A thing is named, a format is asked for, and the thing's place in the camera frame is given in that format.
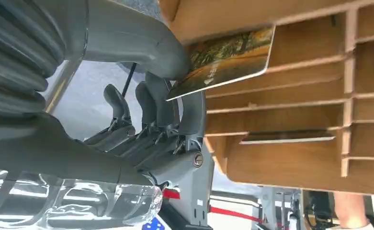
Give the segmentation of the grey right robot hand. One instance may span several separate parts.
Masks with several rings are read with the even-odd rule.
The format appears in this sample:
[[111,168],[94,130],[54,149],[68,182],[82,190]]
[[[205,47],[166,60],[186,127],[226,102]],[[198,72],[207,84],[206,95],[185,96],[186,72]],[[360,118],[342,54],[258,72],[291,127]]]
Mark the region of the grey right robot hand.
[[[133,63],[142,130],[125,96],[103,95],[108,127],[71,138],[45,111],[47,79],[65,63],[70,80],[82,61]],[[208,205],[184,217],[164,196],[206,161],[205,96],[168,99],[191,62],[161,21],[111,0],[0,0],[0,229],[102,230],[160,216],[174,230],[207,230]]]

